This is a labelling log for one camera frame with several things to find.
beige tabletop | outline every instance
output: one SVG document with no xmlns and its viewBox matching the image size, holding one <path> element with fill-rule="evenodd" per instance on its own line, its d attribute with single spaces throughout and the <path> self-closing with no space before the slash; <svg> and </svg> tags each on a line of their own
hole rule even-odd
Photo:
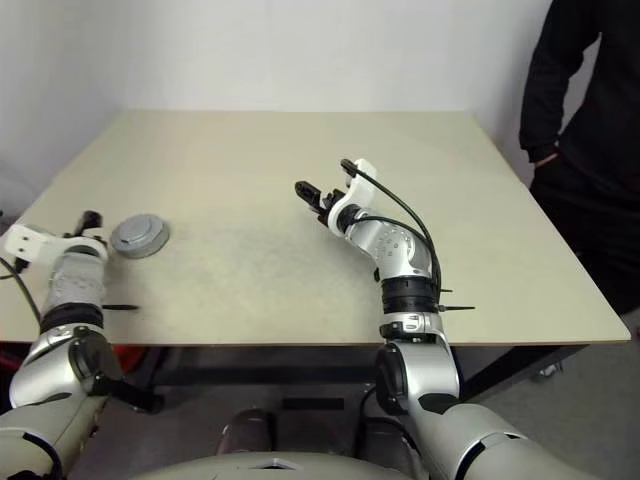
<svg viewBox="0 0 640 480">
<path fill-rule="evenodd" d="M 620 342 L 629 332 L 473 119 L 463 113 L 145 112 L 120 116 L 62 171 L 21 222 L 70 231 L 83 210 L 106 236 L 155 213 L 156 255 L 112 255 L 106 312 L 115 343 L 379 343 L 374 266 L 318 223 L 297 180 L 344 186 L 364 157 L 422 216 L 443 271 L 454 345 Z M 380 212 L 403 217 L 382 194 Z M 24 274 L 38 303 L 48 270 Z M 0 340 L 37 328 L 14 282 L 0 283 Z"/>
</svg>

gray floor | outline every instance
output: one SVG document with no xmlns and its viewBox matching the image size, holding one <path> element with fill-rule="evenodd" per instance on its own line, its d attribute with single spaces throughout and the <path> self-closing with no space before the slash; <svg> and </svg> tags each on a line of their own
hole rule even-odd
<svg viewBox="0 0 640 480">
<path fill-rule="evenodd" d="M 625 321 L 635 332 L 640 314 Z M 322 355 L 315 351 L 309 357 L 322 361 Z M 220 359 L 222 363 L 234 360 L 238 359 Z M 310 359 L 298 356 L 287 360 L 299 363 Z M 589 347 L 567 359 L 564 367 L 564 373 L 545 382 L 521 382 L 483 403 L 577 467 L 601 478 L 640 478 L 640 416 L 636 415 L 640 405 L 640 343 Z M 363 389 L 179 388 L 167 390 L 167 408 L 156 416 L 137 414 L 111 401 L 98 435 L 89 442 L 71 479 L 127 478 L 209 455 L 235 412 L 254 406 L 276 408 L 283 396 L 343 396 L 344 411 L 282 413 L 279 437 L 283 450 L 345 454 L 352 445 Z"/>
</svg>

robotic arm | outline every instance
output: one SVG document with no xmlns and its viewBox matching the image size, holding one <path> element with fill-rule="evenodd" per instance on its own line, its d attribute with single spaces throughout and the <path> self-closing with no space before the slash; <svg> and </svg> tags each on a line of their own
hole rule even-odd
<svg viewBox="0 0 640 480">
<path fill-rule="evenodd" d="M 459 403 L 458 372 L 440 317 L 446 309 L 439 305 L 439 265 L 428 232 L 369 208 L 374 185 L 381 186 L 368 162 L 343 161 L 342 166 L 348 174 L 346 193 L 333 190 L 321 200 L 321 192 L 307 182 L 298 182 L 296 192 L 321 223 L 377 266 L 384 339 L 376 359 L 378 403 L 413 434 L 426 470 L 433 478 L 451 480 L 592 478 L 555 459 L 490 410 Z M 100 239 L 83 235 L 87 223 L 92 222 L 81 222 L 64 238 L 24 225 L 8 233 L 9 253 L 50 266 L 52 275 L 38 318 L 40 335 L 11 384 L 14 409 L 0 417 L 2 478 L 63 478 L 108 395 L 147 411 L 160 400 L 122 381 L 103 331 L 107 251 Z M 280 464 L 287 466 L 283 477 L 299 470 L 305 478 L 404 478 L 354 459 L 278 455 L 282 458 L 268 453 L 212 457 L 144 478 L 241 478 L 242 472 L 254 478 L 265 468 L 272 478 L 274 465 Z"/>
<path fill-rule="evenodd" d="M 87 212 L 82 228 L 65 238 L 26 225 L 14 225 L 8 233 L 9 253 L 51 266 L 52 274 L 38 319 L 40 335 L 11 383 L 13 410 L 0 417 L 1 478 L 63 478 L 94 430 L 107 395 L 147 410 L 156 400 L 122 381 L 104 335 L 107 250 L 99 238 L 82 235 L 100 221 Z"/>
<path fill-rule="evenodd" d="M 368 208 L 374 184 L 380 186 L 372 165 L 364 159 L 341 165 L 348 175 L 346 193 L 333 190 L 321 201 L 320 191 L 307 182 L 298 182 L 296 193 L 332 233 L 377 266 L 385 340 L 376 360 L 378 403 L 415 434 L 427 471 L 451 480 L 592 478 L 546 453 L 489 409 L 459 403 L 458 372 L 440 317 L 446 308 L 438 305 L 433 244 Z"/>
</svg>

black table leg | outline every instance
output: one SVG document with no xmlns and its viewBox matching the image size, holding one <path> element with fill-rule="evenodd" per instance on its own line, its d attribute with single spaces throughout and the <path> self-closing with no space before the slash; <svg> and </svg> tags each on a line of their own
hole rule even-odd
<svg viewBox="0 0 640 480">
<path fill-rule="evenodd" d="M 375 383 L 375 366 L 180 367 L 160 370 L 155 385 L 327 385 Z"/>
<path fill-rule="evenodd" d="M 169 347 L 149 348 L 149 351 L 132 375 L 132 383 L 142 390 L 153 390 L 156 372 L 162 366 L 162 362 L 164 362 L 168 353 Z"/>
<path fill-rule="evenodd" d="M 587 345 L 549 345 L 513 347 L 461 385 L 460 399 L 468 402 L 476 397 L 507 388 L 544 367 L 557 363 Z"/>
</svg>

